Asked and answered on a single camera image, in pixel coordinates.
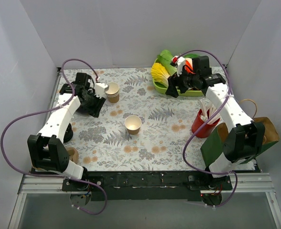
green bag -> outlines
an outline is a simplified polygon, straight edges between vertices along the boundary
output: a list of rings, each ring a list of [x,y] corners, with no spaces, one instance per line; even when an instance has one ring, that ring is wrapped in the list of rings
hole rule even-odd
[[[265,134],[263,139],[263,145],[258,155],[265,152],[271,146],[276,144],[279,140],[279,134],[276,131],[273,123],[267,117],[253,118],[254,122],[262,122],[265,126]],[[205,166],[211,165],[223,152],[223,143],[228,136],[227,126],[225,123],[219,124],[206,139],[204,144],[201,146],[202,156],[205,162]],[[254,159],[255,156],[244,161],[242,164],[249,162]]]

glass panel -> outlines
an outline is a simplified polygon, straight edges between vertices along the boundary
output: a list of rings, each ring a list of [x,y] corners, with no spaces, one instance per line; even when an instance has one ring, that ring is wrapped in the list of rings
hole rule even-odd
[[[28,194],[19,228],[276,228],[265,193],[236,193],[216,210],[184,200],[113,200],[98,216],[72,208],[69,196]],[[89,202],[86,208],[99,210],[102,205]]]

green vegetable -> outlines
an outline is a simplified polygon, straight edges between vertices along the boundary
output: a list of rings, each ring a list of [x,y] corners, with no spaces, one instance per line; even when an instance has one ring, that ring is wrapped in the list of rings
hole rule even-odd
[[[184,58],[196,58],[196,57],[198,57],[199,55],[198,54],[187,54],[187,55],[185,55],[184,56]]]
[[[161,63],[161,65],[163,65],[166,68],[169,75],[173,75],[177,72],[177,69],[170,65],[173,55],[169,50],[161,51],[160,55],[158,55],[157,58],[159,63]]]

black metal frame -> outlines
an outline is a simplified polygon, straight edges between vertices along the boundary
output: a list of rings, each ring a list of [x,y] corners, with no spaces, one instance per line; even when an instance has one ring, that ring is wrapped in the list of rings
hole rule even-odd
[[[88,171],[86,179],[100,184],[109,200],[119,199],[187,199],[201,201],[200,190],[208,190],[208,175],[198,171]],[[231,190],[229,176],[215,184]],[[62,191],[80,191],[84,184],[69,179],[63,181]],[[103,201],[102,192],[90,187],[91,201]]]

white bracket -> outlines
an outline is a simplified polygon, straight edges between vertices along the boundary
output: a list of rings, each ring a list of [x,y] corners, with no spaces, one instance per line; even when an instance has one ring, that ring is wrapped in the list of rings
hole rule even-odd
[[[71,96],[72,94],[67,93],[59,95],[58,103],[56,106],[60,106]],[[80,104],[81,103],[78,96],[74,96],[74,98],[66,106],[63,106],[62,108],[54,111],[50,115],[44,127],[39,131],[39,134],[44,137],[51,137],[52,135],[56,135],[56,137],[59,138],[63,143],[65,131],[73,114],[79,108]]]
[[[218,109],[227,97],[228,86],[223,83],[215,84],[214,87],[209,87],[206,92],[206,97]],[[227,125],[227,130],[230,132],[236,124],[247,125],[250,124],[250,118],[238,105],[234,97],[229,97],[226,105],[220,111],[221,117]]]

